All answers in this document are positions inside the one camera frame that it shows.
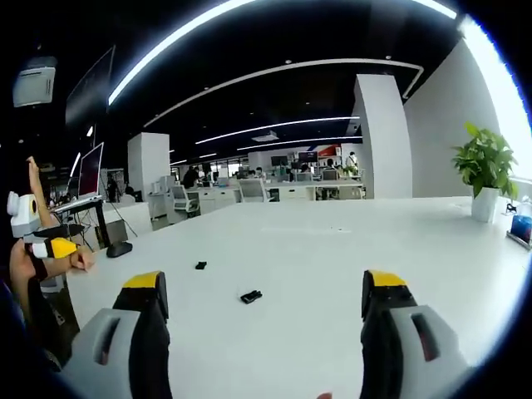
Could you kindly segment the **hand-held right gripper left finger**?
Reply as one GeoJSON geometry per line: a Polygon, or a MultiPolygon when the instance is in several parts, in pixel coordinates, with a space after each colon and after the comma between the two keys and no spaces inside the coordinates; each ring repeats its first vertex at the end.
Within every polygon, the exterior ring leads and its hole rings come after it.
{"type": "Polygon", "coordinates": [[[80,398],[171,398],[165,273],[130,278],[72,343],[62,379],[80,398]]]}

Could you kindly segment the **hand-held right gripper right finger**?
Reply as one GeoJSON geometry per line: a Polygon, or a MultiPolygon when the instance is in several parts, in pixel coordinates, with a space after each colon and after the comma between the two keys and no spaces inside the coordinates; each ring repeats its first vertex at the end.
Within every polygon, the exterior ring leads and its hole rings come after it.
{"type": "Polygon", "coordinates": [[[393,273],[362,279],[361,398],[450,398],[474,368],[456,332],[393,273]]]}

